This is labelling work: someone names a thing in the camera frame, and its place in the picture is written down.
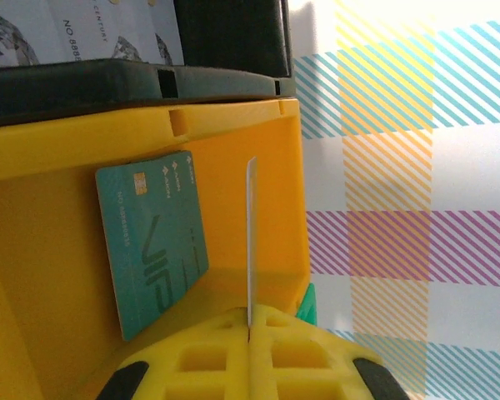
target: teal card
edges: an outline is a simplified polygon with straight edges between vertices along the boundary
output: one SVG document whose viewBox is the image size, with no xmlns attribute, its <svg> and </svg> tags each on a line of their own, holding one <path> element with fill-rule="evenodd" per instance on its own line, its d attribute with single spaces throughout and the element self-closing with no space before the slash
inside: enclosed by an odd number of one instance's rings
<svg viewBox="0 0 500 400">
<path fill-rule="evenodd" d="M 208 270 L 193 156 L 103 168 L 97 188 L 122 336 L 130 340 Z"/>
</svg>

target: plaid pattern background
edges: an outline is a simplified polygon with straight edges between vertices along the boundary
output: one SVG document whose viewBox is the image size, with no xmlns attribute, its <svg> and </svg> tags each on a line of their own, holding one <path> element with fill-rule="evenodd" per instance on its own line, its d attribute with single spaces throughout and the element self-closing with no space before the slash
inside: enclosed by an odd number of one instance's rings
<svg viewBox="0 0 500 400">
<path fill-rule="evenodd" d="M 290 3 L 319 325 L 500 399 L 500 2 Z"/>
</svg>

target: diamond graphic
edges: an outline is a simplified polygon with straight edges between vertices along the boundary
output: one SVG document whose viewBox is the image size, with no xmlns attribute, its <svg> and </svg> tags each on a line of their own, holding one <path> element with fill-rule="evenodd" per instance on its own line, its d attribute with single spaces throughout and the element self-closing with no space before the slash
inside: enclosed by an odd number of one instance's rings
<svg viewBox="0 0 500 400">
<path fill-rule="evenodd" d="M 36 65 L 39 60 L 20 30 L 0 16 L 0 68 Z"/>
<path fill-rule="evenodd" d="M 170 57 L 170 52 L 168 52 L 167 44 L 159 37 L 156 33 L 157 48 L 159 49 L 159 54 L 165 65 L 173 65 L 173 59 Z"/>
<path fill-rule="evenodd" d="M 139 51 L 126 38 L 119 36 L 112 58 L 121 58 L 128 61 L 142 61 Z"/>
</svg>

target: striped fabric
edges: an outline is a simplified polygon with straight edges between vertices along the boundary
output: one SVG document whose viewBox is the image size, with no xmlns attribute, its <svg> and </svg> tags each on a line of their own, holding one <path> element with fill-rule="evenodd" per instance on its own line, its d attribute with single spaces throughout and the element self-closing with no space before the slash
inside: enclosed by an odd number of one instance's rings
<svg viewBox="0 0 500 400">
<path fill-rule="evenodd" d="M 500 162 L 481 143 L 500 140 L 500 18 L 452 27 L 444 3 L 392 3 L 409 17 L 382 2 L 313 1 L 334 15 L 335 48 L 294 60 L 307 178 L 320 168 L 320 188 L 341 196 L 307 204 L 319 315 L 380 353 L 411 399 L 500 399 L 500 199 L 488 201 L 500 180 L 484 178 Z M 441 155 L 452 132 L 473 127 L 484 139 Z M 330 142 L 337 151 L 314 150 Z M 468 146 L 482 155 L 472 169 Z M 441 195 L 460 177 L 485 206 Z"/>
</svg>

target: yellow plastic wall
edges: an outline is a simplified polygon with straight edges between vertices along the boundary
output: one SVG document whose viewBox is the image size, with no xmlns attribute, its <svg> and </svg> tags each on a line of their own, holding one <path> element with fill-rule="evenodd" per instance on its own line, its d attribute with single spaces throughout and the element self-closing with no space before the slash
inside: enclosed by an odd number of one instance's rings
<svg viewBox="0 0 500 400">
<path fill-rule="evenodd" d="M 210 271 L 130 343 L 94 173 L 188 149 Z M 145 107 L 0 127 L 0 398 L 93 398 L 134 351 L 246 305 L 246 163 L 258 157 L 258 300 L 294 314 L 309 281 L 296 100 Z M 26 396 L 15 396 L 26 391 Z"/>
</svg>

